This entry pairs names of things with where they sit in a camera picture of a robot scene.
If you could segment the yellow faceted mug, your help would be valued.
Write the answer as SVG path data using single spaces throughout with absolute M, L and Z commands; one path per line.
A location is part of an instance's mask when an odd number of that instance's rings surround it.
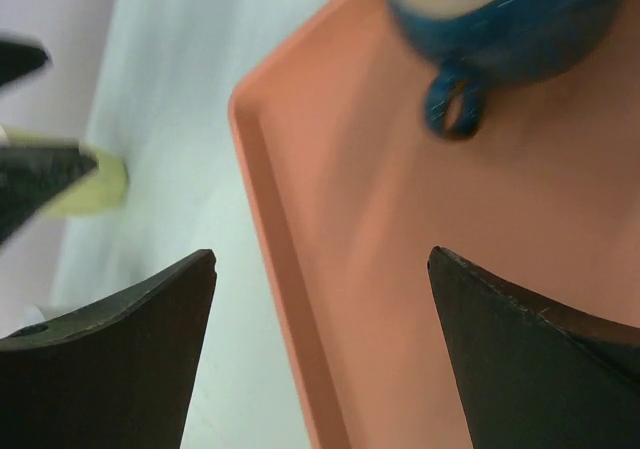
M 72 145 L 91 155 L 97 168 L 49 202 L 42 213 L 48 217 L 95 215 L 118 207 L 125 199 L 128 174 L 124 161 L 110 152 L 77 139 L 54 137 L 1 126 L 1 143 L 16 145 Z

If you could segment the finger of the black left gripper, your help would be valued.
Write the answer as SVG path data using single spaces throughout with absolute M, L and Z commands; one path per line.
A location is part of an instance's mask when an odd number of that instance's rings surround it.
M 51 60 L 38 40 L 1 35 L 1 87 L 43 69 Z
M 1 241 L 98 167 L 77 144 L 1 147 Z

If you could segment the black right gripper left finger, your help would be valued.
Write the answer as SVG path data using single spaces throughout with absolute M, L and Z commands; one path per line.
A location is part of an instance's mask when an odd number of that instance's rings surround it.
M 177 448 L 214 297 L 211 250 L 1 340 L 4 448 Z

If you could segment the dark blue mug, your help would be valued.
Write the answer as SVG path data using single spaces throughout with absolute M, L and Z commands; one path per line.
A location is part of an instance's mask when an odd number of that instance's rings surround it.
M 438 73 L 423 102 L 441 139 L 477 132 L 487 93 L 556 77 L 599 45 L 622 0 L 486 0 L 447 14 L 411 0 L 386 0 L 408 45 Z

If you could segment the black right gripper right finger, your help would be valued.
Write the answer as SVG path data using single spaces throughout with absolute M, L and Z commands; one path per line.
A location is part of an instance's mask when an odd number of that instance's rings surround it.
M 638 447 L 638 328 L 443 247 L 427 270 L 473 447 Z

